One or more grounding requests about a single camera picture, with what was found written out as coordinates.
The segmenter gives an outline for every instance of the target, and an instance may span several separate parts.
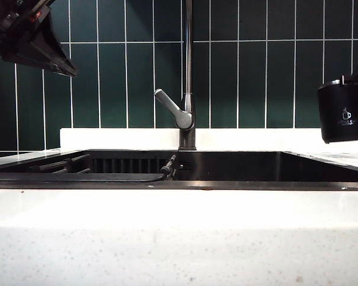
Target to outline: faucet spout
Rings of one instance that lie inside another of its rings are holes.
[[[155,97],[174,115],[175,122],[180,129],[179,150],[196,150],[195,132],[195,104],[192,95],[193,70],[193,14],[192,0],[186,0],[185,29],[186,29],[186,85],[180,109],[170,97],[161,89],[155,91]]]

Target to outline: robotic claw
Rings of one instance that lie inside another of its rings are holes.
[[[55,0],[0,0],[0,56],[4,61],[75,77],[78,72],[52,30]]]

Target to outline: black cup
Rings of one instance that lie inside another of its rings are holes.
[[[325,143],[358,140],[358,85],[329,82],[318,90]]]

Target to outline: black sink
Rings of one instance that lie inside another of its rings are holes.
[[[182,152],[178,180],[358,182],[358,168],[284,152]]]
[[[172,158],[172,172],[162,176]],[[356,189],[358,168],[284,152],[177,150],[86,150],[0,166],[0,188],[306,189],[307,183]]]

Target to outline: backsplash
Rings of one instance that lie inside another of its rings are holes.
[[[174,128],[182,0],[59,0],[79,76],[0,60],[0,156],[59,147],[61,128]],[[317,89],[358,63],[358,0],[194,0],[198,128],[318,128]]]

